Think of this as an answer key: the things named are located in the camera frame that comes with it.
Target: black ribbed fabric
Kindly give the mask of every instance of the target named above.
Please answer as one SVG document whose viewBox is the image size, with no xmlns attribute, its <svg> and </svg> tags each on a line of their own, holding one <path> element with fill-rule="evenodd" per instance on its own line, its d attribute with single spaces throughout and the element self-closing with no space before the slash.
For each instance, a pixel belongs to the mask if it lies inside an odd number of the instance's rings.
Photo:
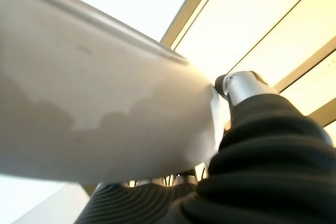
<svg viewBox="0 0 336 224">
<path fill-rule="evenodd" d="M 194 189 L 193 184 L 174 187 L 148 184 L 132 188 L 105 185 L 94 192 L 76 224 L 155 223 L 167 213 L 174 200 Z"/>
<path fill-rule="evenodd" d="M 232 107 L 209 178 L 160 223 L 336 223 L 336 155 L 325 132 L 285 98 Z"/>
</svg>

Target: ceiling light panel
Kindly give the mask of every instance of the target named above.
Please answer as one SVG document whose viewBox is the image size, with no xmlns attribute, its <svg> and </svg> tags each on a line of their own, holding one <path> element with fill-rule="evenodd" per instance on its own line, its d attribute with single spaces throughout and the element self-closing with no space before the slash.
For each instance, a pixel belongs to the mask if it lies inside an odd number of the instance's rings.
<svg viewBox="0 0 336 224">
<path fill-rule="evenodd" d="M 336 147 L 336 121 L 329 124 L 328 126 L 324 127 L 324 130 L 329 134 L 331 137 L 332 145 Z"/>
<path fill-rule="evenodd" d="M 274 86 L 335 37 L 335 17 L 335 0 L 301 0 L 233 71 L 256 71 Z"/>
<path fill-rule="evenodd" d="M 176 51 L 212 81 L 228 72 L 298 0 L 209 0 Z"/>
<path fill-rule="evenodd" d="M 309 115 L 336 98 L 336 51 L 285 89 L 287 98 L 303 115 Z"/>
</svg>

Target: black fabric sleeve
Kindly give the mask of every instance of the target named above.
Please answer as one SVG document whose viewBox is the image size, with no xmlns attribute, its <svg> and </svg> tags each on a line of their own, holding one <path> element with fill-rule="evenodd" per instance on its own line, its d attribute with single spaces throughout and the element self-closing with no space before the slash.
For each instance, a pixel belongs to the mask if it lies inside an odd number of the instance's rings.
<svg viewBox="0 0 336 224">
<path fill-rule="evenodd" d="M 160 223 L 336 223 L 336 155 L 324 130 L 285 98 L 232 107 L 209 178 Z"/>
</svg>

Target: curved white surface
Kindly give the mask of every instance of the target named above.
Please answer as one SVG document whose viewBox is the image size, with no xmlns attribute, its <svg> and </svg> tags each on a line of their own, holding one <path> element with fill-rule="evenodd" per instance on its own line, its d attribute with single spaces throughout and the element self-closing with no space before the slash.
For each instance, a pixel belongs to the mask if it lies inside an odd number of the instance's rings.
<svg viewBox="0 0 336 224">
<path fill-rule="evenodd" d="M 157 177 L 210 158 L 223 133 L 204 75 L 75 0 L 0 0 L 0 90 L 3 173 Z"/>
</svg>

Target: screw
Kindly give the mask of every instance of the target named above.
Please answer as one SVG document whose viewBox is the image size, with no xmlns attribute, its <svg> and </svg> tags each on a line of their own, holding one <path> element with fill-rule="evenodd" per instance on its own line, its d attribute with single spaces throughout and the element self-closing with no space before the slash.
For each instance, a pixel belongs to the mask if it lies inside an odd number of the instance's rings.
<svg viewBox="0 0 336 224">
<path fill-rule="evenodd" d="M 235 78 L 234 74 L 231 74 L 227 79 L 226 79 L 226 83 L 230 83 L 232 82 L 232 80 Z"/>
</svg>

